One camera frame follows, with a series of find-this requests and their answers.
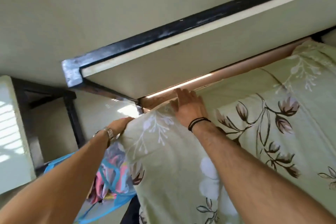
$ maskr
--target floral bedsheet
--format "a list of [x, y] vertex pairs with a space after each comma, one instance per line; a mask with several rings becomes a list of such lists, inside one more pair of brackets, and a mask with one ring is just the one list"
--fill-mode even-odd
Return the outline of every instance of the floral bedsheet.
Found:
[[[293, 55], [198, 91], [238, 145], [336, 214], [336, 48], [307, 41]], [[206, 152], [170, 105], [142, 115], [121, 142], [141, 166], [142, 223], [242, 223]]]

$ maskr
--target black metal frame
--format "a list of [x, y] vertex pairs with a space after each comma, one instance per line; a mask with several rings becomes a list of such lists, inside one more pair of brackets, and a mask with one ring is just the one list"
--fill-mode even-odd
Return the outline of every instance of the black metal frame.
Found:
[[[85, 144], [85, 138], [82, 132], [81, 125], [77, 116], [77, 112], [73, 103], [76, 99], [76, 93], [70, 90], [64, 90], [57, 87], [41, 85], [34, 82], [29, 82], [17, 78], [11, 78], [16, 100], [19, 105], [19, 111], [23, 122], [24, 132], [27, 137], [31, 158], [35, 168], [36, 175], [44, 171], [47, 163], [44, 163], [40, 148], [38, 136], [34, 130], [34, 124], [31, 116], [31, 109], [53, 101], [58, 98], [63, 98], [68, 116], [71, 122], [73, 133], [76, 138], [78, 148]], [[26, 92], [34, 92], [44, 94], [46, 97], [37, 101], [29, 102]]]
[[139, 99], [132, 99], [129, 96], [83, 78], [81, 70], [268, 1], [271, 0], [233, 0], [203, 12], [193, 14], [186, 18], [121, 40], [114, 44], [101, 47], [86, 53], [83, 56], [64, 60], [62, 62], [62, 67], [67, 85], [70, 88], [76, 88], [118, 100], [132, 100], [136, 104], [140, 104]]

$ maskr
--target hairy arm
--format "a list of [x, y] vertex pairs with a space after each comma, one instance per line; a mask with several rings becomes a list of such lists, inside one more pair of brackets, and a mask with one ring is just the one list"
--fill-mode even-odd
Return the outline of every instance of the hairy arm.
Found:
[[[131, 120], [116, 120], [108, 127], [116, 135]], [[108, 140], [107, 132], [101, 130], [70, 158], [21, 190], [1, 209], [0, 224], [73, 223], [90, 190]]]
[[[177, 90], [177, 94], [178, 100], [172, 106], [184, 126], [207, 116], [202, 100], [194, 92]], [[237, 146], [213, 123], [201, 121], [192, 132], [214, 163], [245, 223], [336, 223], [321, 204]]]

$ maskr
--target bracelet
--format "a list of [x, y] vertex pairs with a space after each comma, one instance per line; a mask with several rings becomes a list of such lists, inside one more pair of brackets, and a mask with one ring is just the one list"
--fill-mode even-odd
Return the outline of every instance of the bracelet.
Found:
[[192, 132], [192, 129], [193, 127], [195, 126], [196, 123], [200, 122], [200, 121], [203, 121], [203, 120], [206, 120], [208, 122], [211, 122], [211, 120], [209, 120], [208, 118], [206, 117], [200, 117], [200, 118], [197, 118], [195, 120], [193, 120], [192, 122], [190, 122], [189, 126], [188, 126], [188, 130]]

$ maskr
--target bag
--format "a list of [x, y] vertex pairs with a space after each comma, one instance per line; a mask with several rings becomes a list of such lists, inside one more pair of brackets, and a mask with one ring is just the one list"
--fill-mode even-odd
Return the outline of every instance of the bag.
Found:
[[[49, 172], [72, 154], [74, 153], [51, 161], [44, 173]], [[123, 206], [136, 195], [131, 172], [125, 163], [125, 158], [125, 151], [122, 145], [118, 142], [110, 145], [105, 151], [98, 172], [103, 179], [104, 188], [107, 187], [110, 189], [111, 192], [115, 194], [115, 198], [103, 200], [102, 202], [97, 202], [95, 204], [91, 204], [86, 200], [82, 205], [75, 222], [85, 224], [96, 221]]]

